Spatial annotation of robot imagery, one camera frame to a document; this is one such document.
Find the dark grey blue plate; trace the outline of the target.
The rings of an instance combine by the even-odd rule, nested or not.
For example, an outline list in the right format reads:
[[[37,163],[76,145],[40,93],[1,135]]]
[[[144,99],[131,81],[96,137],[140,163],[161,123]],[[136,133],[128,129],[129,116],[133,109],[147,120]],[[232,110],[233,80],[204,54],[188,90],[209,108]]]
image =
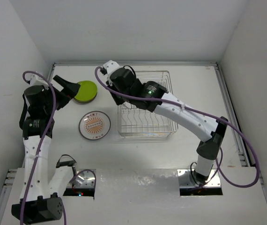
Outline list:
[[[80,100],[77,100],[75,98],[74,98],[74,100],[75,100],[75,102],[80,103],[80,104],[87,104],[87,103],[92,102],[96,97],[97,97],[97,94],[93,98],[91,98],[91,99],[89,99],[87,101],[80,101]]]

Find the metal base plate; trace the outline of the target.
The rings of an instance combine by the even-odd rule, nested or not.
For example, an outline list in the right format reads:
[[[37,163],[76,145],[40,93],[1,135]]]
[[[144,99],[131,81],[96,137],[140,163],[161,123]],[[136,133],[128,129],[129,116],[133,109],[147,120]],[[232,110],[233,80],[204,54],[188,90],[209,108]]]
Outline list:
[[[96,170],[83,169],[78,171],[69,181],[70,185],[76,188],[95,188],[96,187]]]
[[[207,180],[192,178],[190,169],[177,169],[180,188],[195,188],[202,185],[204,188],[221,188],[221,180],[216,169],[212,169]]]

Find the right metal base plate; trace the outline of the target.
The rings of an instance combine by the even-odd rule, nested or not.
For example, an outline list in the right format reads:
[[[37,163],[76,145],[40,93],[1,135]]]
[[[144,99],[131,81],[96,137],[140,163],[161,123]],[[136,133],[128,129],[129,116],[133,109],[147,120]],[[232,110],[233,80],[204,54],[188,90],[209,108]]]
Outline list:
[[[177,169],[180,188],[195,188],[202,185],[204,188],[221,188],[221,180],[216,169],[212,169],[207,180],[192,178],[190,169]]]

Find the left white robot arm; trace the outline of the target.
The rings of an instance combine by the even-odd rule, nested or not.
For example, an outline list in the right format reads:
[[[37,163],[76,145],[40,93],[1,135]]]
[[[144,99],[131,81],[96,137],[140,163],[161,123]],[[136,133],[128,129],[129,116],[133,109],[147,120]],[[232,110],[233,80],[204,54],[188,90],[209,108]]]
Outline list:
[[[62,86],[59,91],[34,71],[25,71],[29,87],[24,91],[23,110],[19,126],[22,129],[24,181],[20,201],[13,204],[11,214],[22,225],[34,225],[66,218],[62,196],[76,173],[76,161],[58,161],[55,174],[48,179],[48,156],[52,142],[54,113],[73,99],[80,85],[68,82],[58,75],[54,80]]]

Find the green plate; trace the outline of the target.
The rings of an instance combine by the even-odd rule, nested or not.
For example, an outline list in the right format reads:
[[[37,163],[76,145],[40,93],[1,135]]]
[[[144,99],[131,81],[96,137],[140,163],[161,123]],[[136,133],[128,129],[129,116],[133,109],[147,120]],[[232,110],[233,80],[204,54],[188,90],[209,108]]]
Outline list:
[[[97,85],[92,81],[80,81],[77,95],[74,97],[78,102],[89,102],[97,96]]]

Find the aluminium table frame rail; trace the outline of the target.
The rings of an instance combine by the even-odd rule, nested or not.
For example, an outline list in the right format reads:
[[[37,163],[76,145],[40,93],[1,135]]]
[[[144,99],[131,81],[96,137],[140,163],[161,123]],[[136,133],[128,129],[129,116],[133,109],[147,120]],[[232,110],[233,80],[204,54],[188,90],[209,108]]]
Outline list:
[[[230,95],[216,63],[124,63],[130,64],[134,70],[167,70],[170,73],[173,94],[180,100],[192,106],[192,108],[207,113],[228,118],[238,128],[238,121],[230,99]],[[60,75],[62,78],[72,82],[81,80],[92,80],[98,83],[94,70],[100,63],[55,63],[52,67],[51,78]],[[51,146],[49,174],[54,173],[54,162],[63,153],[74,156],[80,167],[98,168],[103,172],[103,178],[97,178],[97,196],[92,197],[64,197],[67,209],[67,223],[76,224],[82,215],[83,224],[108,224],[112,213],[119,213],[120,219],[116,224],[153,224],[170,221],[175,224],[180,218],[191,219],[193,209],[207,210],[205,222],[196,217],[197,223],[213,224],[221,219],[228,218],[228,224],[255,224],[255,221],[246,215],[265,209],[265,199],[257,183],[251,188],[237,188],[228,184],[221,177],[223,196],[179,196],[177,171],[175,169],[188,167],[191,162],[196,161],[196,147],[198,138],[178,125],[178,130],[169,138],[164,139],[123,139],[117,131],[118,107],[111,96],[98,83],[98,96],[91,103],[85,105],[72,102],[67,109],[56,112],[54,140]],[[111,119],[111,129],[106,137],[99,141],[89,141],[83,138],[78,131],[80,118],[87,112],[99,110],[108,114]],[[256,171],[250,166],[249,154],[242,138],[229,127],[227,129],[223,144],[222,170],[232,182],[252,182]],[[157,175],[167,175],[174,172],[176,177],[159,186],[154,183]],[[9,186],[3,187],[0,195],[0,225],[18,225],[19,222],[10,212],[11,204],[18,201],[20,194],[20,182],[22,181],[23,168],[10,169],[8,175],[12,177]],[[141,216],[135,217],[131,210],[128,216],[125,208],[118,203],[109,206],[109,203],[101,205],[104,199],[108,199],[105,193],[121,194],[116,201],[127,206],[132,200],[133,207],[141,209]]]

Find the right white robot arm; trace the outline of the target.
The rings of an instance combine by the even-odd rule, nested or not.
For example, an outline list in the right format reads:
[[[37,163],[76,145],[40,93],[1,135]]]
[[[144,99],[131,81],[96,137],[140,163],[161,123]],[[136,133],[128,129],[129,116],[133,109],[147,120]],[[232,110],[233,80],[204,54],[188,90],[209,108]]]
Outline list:
[[[118,66],[108,69],[107,75],[106,83],[113,90],[111,95],[117,105],[127,102],[141,110],[162,115],[200,139],[196,150],[196,167],[190,177],[195,185],[204,185],[217,158],[227,125],[222,121],[186,110],[184,103],[164,86],[155,81],[142,83],[130,69]]]

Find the white plate orange flower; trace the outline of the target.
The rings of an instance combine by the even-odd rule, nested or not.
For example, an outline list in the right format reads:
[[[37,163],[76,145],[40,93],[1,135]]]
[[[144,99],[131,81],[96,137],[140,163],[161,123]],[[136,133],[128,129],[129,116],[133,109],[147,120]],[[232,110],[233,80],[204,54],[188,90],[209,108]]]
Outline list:
[[[83,115],[78,125],[79,133],[87,140],[105,137],[111,129],[111,119],[102,111],[91,111]]]

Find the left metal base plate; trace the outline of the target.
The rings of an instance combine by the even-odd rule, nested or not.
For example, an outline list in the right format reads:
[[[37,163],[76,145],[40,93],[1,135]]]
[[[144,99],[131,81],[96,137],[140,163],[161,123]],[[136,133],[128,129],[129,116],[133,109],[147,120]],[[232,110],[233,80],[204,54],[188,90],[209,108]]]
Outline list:
[[[96,170],[83,169],[78,171],[69,181],[70,185],[76,188],[95,188],[96,187]]]

